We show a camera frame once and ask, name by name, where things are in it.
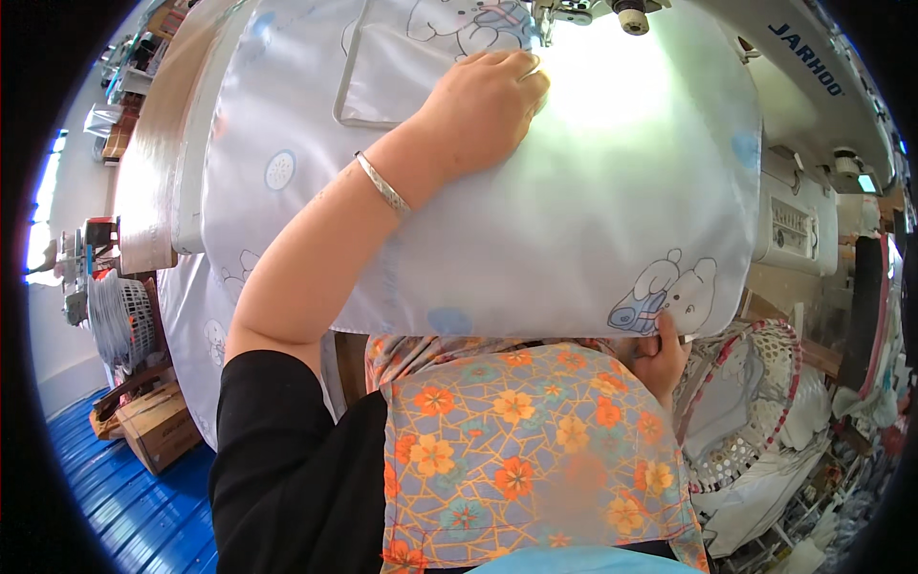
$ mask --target cardboard box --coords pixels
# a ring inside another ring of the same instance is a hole
[[[116,415],[130,449],[154,475],[201,441],[177,382],[137,397]]]

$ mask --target pink trim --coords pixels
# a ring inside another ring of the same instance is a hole
[[[890,244],[889,236],[883,233],[879,236],[879,248],[883,255],[883,277],[879,286],[879,315],[877,317],[877,330],[873,335],[873,350],[870,352],[870,365],[867,369],[867,376],[864,377],[864,383],[861,385],[857,396],[863,400],[867,398],[870,390],[873,389],[873,383],[877,377],[877,367],[879,366],[879,355],[883,349],[883,333],[886,331],[886,299],[890,293]]]

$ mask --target black sleeve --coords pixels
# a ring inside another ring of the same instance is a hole
[[[251,351],[223,369],[208,494],[219,572],[378,572],[386,402],[336,426],[308,366]]]

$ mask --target window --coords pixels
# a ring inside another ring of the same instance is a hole
[[[67,141],[67,130],[58,131],[58,136],[51,145],[48,153],[48,163],[45,173],[41,177],[39,191],[35,194],[35,211],[32,214],[32,227],[28,232],[28,251],[26,267],[35,269],[45,263],[45,250],[51,241],[49,220],[51,217],[51,201],[54,199],[54,187],[57,185],[57,170],[61,163],[61,151]],[[26,276],[28,283],[41,283],[43,285],[57,286],[61,278],[54,276],[54,271],[42,271]]]

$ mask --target woman's arm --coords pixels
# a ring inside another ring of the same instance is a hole
[[[421,110],[364,152],[412,210],[449,181],[494,165],[519,145],[548,90],[523,51],[457,63]],[[293,355],[319,372],[319,338],[357,276],[398,225],[351,162],[284,227],[255,266],[229,328],[227,361],[255,349]]]

